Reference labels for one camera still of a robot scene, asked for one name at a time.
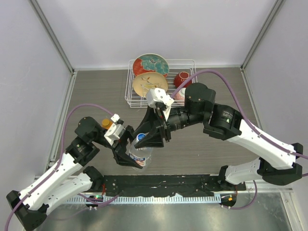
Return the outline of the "clear plastic water bottle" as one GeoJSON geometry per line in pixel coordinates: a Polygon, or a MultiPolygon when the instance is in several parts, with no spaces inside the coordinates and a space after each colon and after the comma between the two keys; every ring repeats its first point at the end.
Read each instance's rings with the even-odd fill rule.
{"type": "Polygon", "coordinates": [[[152,152],[154,149],[150,147],[138,149],[134,147],[135,144],[137,144],[136,138],[130,145],[128,155],[143,167],[143,169],[140,170],[145,170],[151,162],[152,152]]]}

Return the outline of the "orange juice bottle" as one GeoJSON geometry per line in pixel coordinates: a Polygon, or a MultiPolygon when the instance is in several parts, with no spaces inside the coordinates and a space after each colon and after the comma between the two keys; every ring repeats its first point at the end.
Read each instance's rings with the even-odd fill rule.
{"type": "Polygon", "coordinates": [[[109,129],[113,125],[113,121],[108,118],[105,118],[102,120],[101,125],[103,128],[109,129]]]}

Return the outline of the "white bottle cap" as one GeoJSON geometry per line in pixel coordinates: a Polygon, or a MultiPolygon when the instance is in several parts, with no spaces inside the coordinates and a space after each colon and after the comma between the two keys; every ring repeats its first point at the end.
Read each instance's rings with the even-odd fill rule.
{"type": "Polygon", "coordinates": [[[141,141],[143,138],[145,138],[146,134],[144,133],[139,133],[136,137],[137,142],[141,141]]]}

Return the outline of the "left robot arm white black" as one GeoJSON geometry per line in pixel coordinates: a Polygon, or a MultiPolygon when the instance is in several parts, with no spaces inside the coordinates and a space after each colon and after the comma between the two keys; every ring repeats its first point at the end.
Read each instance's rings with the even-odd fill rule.
{"type": "Polygon", "coordinates": [[[123,126],[117,114],[112,116],[109,128],[102,127],[90,116],[81,119],[75,130],[77,137],[56,163],[27,188],[7,194],[12,209],[9,216],[15,215],[25,230],[33,231],[65,200],[88,190],[99,191],[103,176],[88,165],[100,151],[96,143],[111,149],[117,164],[139,167],[126,154],[133,132],[133,127],[123,126]]]}

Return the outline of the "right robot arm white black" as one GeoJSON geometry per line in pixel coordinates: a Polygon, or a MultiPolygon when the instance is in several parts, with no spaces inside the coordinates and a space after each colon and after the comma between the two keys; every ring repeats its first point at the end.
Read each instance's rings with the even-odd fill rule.
{"type": "Polygon", "coordinates": [[[303,177],[302,166],[295,162],[295,153],[303,152],[301,144],[274,139],[244,120],[239,111],[215,103],[215,97],[214,90],[193,83],[185,90],[184,106],[171,108],[162,89],[151,89],[146,95],[146,115],[135,131],[145,137],[135,148],[163,147],[164,142],[170,141],[171,132],[202,123],[203,132],[209,137],[235,143],[258,156],[245,164],[221,167],[217,178],[221,189],[228,190],[250,180],[284,186],[303,177]]]}

